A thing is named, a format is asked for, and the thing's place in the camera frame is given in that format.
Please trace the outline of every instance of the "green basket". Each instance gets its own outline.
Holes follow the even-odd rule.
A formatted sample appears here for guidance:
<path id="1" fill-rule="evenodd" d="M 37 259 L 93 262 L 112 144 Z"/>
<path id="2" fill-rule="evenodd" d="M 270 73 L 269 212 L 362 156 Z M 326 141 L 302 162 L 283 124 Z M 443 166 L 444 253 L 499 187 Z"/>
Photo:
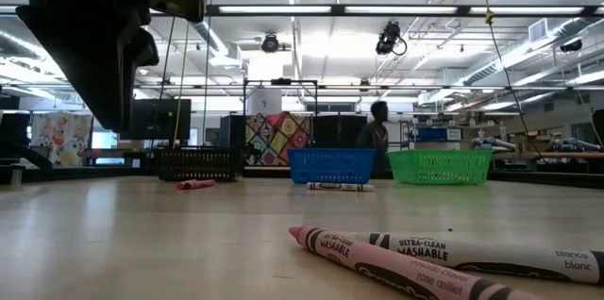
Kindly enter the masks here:
<path id="1" fill-rule="evenodd" d="M 388 157 L 396 182 L 470 185 L 486 181 L 491 154 L 487 150 L 407 150 L 388 153 Z"/>

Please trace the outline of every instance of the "patterned cloth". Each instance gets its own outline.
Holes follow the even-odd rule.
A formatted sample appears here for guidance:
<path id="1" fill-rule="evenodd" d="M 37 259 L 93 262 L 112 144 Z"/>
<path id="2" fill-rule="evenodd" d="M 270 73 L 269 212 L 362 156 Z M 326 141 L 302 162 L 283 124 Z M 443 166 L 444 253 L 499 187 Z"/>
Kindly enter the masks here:
<path id="1" fill-rule="evenodd" d="M 287 150 L 304 148 L 310 141 L 308 116 L 282 111 L 247 116 L 245 123 L 245 140 L 261 151 L 256 165 L 287 166 Z"/>
<path id="2" fill-rule="evenodd" d="M 31 129 L 31 145 L 51 147 L 50 159 L 55 167 L 82 166 L 78 155 L 88 148 L 92 115 L 67 112 L 35 114 Z"/>

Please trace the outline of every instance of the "plastic basket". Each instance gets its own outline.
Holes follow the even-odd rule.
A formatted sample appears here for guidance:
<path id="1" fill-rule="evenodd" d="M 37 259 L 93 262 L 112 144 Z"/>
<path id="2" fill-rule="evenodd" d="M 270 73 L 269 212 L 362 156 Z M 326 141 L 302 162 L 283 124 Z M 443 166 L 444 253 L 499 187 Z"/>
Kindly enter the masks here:
<path id="1" fill-rule="evenodd" d="M 482 184 L 491 151 L 408 150 L 388 153 L 394 179 L 417 185 Z"/>
<path id="2" fill-rule="evenodd" d="M 294 183 L 367 183 L 376 151 L 372 149 L 289 149 Z"/>
<path id="3" fill-rule="evenodd" d="M 241 164 L 237 150 L 229 148 L 177 148 L 154 152 L 158 177 L 163 181 L 214 179 L 231 182 Z"/>

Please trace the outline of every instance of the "crayon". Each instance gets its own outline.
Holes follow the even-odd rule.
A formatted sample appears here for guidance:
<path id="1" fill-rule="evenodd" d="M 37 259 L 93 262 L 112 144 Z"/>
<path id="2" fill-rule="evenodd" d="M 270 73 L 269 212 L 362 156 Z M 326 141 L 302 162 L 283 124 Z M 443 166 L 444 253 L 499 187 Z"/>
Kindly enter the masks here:
<path id="1" fill-rule="evenodd" d="M 390 233 L 345 235 L 457 270 L 604 285 L 604 252 L 462 242 Z"/>
<path id="2" fill-rule="evenodd" d="M 309 182 L 306 185 L 310 190 L 317 191 L 373 192 L 376 189 L 372 185 L 350 183 Z"/>
<path id="3" fill-rule="evenodd" d="M 513 290 L 315 226 L 290 227 L 298 244 L 375 281 L 423 300 L 535 300 Z"/>
<path id="4" fill-rule="evenodd" d="M 188 180 L 188 181 L 178 182 L 178 184 L 176 184 L 176 187 L 178 188 L 179 191 L 189 191 L 189 190 L 195 190 L 195 189 L 200 189 L 200 188 L 214 187 L 215 185 L 216 185 L 216 181 L 214 181 L 214 180 L 204 180 L 204 181 Z"/>

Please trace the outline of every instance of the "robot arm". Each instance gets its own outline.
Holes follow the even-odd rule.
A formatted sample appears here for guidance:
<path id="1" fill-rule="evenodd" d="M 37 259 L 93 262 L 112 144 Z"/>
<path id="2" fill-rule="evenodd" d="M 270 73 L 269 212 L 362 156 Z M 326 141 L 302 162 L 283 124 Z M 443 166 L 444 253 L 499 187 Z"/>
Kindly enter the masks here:
<path id="1" fill-rule="evenodd" d="M 156 9 L 201 22 L 205 0 L 29 0 L 17 14 L 53 57 L 101 125 L 127 131 L 136 69 L 156 65 L 141 28 Z"/>

